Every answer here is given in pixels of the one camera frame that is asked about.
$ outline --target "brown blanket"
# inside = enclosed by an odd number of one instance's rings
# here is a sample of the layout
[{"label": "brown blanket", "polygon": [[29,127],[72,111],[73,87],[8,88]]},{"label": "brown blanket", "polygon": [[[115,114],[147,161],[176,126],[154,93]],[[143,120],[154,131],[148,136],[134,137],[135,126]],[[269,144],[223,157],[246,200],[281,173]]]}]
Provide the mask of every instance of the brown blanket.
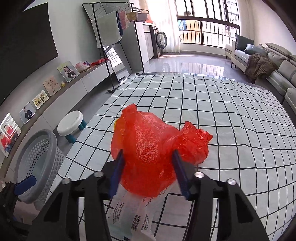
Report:
[{"label": "brown blanket", "polygon": [[261,76],[268,77],[271,73],[278,69],[276,64],[263,54],[255,53],[250,55],[247,68],[244,74],[253,80]]}]

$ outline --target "barcode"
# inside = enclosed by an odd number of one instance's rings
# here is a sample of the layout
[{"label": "barcode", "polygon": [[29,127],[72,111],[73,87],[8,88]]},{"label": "barcode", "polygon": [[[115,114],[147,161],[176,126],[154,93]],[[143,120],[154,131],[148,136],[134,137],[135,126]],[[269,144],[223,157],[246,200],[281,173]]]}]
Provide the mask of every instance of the barcode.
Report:
[{"label": "barcode", "polygon": [[135,218],[133,219],[133,224],[131,225],[131,229],[137,231],[140,219],[141,219],[141,216],[138,216],[138,215],[135,216]]}]

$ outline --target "washing machine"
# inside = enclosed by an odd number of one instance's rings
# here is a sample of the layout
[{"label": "washing machine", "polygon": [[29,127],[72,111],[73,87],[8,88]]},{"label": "washing machine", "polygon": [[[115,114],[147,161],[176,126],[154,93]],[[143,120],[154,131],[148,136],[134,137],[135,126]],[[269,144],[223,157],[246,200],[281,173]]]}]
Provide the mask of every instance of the washing machine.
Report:
[{"label": "washing machine", "polygon": [[162,55],[163,49],[168,44],[168,39],[164,32],[159,32],[156,26],[149,26],[153,48],[153,58],[157,58]]}]

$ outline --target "white stool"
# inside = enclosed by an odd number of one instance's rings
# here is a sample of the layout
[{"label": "white stool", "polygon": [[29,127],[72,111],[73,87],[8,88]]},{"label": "white stool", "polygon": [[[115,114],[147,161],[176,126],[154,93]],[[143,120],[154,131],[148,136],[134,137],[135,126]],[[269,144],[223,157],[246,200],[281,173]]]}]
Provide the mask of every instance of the white stool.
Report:
[{"label": "white stool", "polygon": [[79,110],[75,110],[67,114],[57,126],[57,132],[60,136],[66,137],[69,143],[73,143],[76,139],[71,135],[77,128],[83,130],[86,127],[86,122],[83,119],[83,114]]}]

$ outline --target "screw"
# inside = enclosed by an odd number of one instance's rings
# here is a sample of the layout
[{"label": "screw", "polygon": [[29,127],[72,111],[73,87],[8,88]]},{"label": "screw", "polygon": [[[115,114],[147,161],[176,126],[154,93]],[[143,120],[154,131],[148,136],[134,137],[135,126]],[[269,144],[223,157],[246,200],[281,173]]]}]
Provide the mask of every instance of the screw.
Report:
[{"label": "screw", "polygon": [[68,178],[68,177],[66,177],[66,178],[64,178],[64,179],[62,180],[62,184],[68,184],[68,183],[70,183],[70,182],[71,182],[71,179]]},{"label": "screw", "polygon": [[194,175],[198,178],[203,178],[205,176],[202,172],[196,172]]},{"label": "screw", "polygon": [[235,185],[237,182],[236,182],[236,180],[230,178],[230,179],[227,180],[227,183],[229,185]]},{"label": "screw", "polygon": [[102,176],[104,176],[104,173],[101,172],[101,171],[98,171],[98,172],[95,172],[95,173],[94,173],[94,176],[95,176],[95,177],[102,177]]}]

